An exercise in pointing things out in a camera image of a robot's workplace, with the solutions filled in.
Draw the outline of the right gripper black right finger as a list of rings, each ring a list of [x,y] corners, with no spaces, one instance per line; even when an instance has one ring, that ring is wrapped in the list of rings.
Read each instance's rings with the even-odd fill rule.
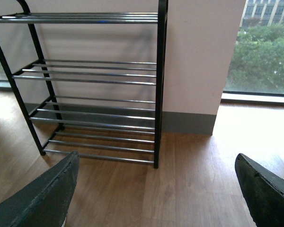
[[[284,179],[242,153],[235,172],[256,226],[284,227]]]

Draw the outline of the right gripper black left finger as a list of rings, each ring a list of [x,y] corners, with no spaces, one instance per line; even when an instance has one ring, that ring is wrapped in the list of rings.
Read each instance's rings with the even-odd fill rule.
[[[0,227],[62,227],[77,184],[77,151],[0,203]]]

